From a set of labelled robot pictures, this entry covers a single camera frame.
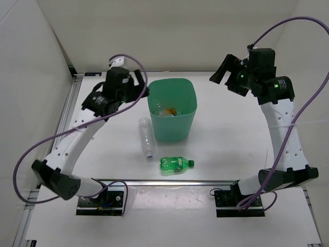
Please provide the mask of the clear bottle red label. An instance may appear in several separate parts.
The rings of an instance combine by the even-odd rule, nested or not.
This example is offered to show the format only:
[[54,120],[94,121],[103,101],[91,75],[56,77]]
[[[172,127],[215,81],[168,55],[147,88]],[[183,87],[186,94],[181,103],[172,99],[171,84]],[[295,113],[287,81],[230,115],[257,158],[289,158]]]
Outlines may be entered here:
[[160,103],[157,104],[157,114],[159,117],[173,117],[172,115],[168,114],[165,109]]

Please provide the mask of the clear unlabelled plastic bottle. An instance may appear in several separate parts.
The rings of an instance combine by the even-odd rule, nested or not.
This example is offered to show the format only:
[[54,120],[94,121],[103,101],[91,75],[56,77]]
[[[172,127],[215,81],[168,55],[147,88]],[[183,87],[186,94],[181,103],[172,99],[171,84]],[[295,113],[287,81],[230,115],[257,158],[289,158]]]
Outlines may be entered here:
[[152,123],[149,118],[141,118],[138,122],[141,146],[147,159],[152,159],[155,153],[155,141]]

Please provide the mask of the orange plastic bottle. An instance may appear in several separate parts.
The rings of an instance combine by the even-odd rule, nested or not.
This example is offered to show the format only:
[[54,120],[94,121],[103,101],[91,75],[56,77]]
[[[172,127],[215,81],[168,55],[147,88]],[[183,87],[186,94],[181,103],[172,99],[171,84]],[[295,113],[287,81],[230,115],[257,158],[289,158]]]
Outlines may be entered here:
[[177,111],[176,111],[175,108],[165,109],[165,111],[166,111],[168,114],[172,115],[172,116],[176,116],[176,115],[177,115]]

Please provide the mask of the green soda bottle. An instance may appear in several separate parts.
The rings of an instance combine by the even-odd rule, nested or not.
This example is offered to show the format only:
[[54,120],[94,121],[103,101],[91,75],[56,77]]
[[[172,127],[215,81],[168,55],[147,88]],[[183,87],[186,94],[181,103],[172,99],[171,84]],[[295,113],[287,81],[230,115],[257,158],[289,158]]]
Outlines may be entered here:
[[163,157],[160,159],[160,172],[162,174],[183,173],[194,167],[194,160],[187,160],[184,157]]

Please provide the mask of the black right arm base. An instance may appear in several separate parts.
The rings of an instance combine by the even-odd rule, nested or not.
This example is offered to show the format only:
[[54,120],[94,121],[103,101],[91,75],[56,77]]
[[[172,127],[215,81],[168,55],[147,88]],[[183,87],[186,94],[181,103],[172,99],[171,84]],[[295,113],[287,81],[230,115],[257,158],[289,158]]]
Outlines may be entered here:
[[237,203],[244,199],[239,198],[229,188],[213,188],[209,191],[215,199],[216,216],[218,218],[247,218],[264,217],[264,207],[260,196],[247,208],[238,210]]

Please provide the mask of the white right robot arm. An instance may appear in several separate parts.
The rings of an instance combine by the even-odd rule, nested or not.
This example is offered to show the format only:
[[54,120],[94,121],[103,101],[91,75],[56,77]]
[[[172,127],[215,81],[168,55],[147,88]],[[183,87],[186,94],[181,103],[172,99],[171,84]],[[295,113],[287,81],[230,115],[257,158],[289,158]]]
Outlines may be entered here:
[[303,185],[319,176],[318,169],[311,167],[303,153],[298,131],[288,131],[295,117],[294,89],[287,76],[276,76],[275,51],[272,49],[251,50],[249,58],[240,60],[228,54],[210,81],[219,84],[226,72],[227,89],[241,96],[251,92],[265,115],[275,169],[262,169],[257,175],[237,181],[231,192],[231,201],[244,205],[251,194],[259,189],[272,192]]

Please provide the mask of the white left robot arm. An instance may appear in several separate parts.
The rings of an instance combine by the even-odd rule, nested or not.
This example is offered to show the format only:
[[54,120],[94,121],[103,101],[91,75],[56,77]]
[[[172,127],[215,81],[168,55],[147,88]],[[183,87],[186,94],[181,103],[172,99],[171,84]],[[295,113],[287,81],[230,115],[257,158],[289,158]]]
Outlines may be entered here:
[[55,149],[43,161],[35,160],[31,166],[41,184],[64,200],[74,196],[90,199],[96,206],[107,202],[104,185],[94,179],[73,175],[74,166],[96,132],[115,114],[123,103],[146,97],[148,88],[140,70],[129,71],[122,67],[110,68],[105,81],[98,83],[81,105],[72,125],[73,131],[64,135]]

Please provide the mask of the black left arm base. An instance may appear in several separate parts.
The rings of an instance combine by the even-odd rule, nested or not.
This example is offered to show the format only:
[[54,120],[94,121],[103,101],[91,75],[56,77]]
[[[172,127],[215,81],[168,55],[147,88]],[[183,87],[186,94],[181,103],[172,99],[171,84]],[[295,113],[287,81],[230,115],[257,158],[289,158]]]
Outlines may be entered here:
[[77,216],[122,216],[124,213],[126,190],[124,186],[110,186],[97,198],[79,198]]

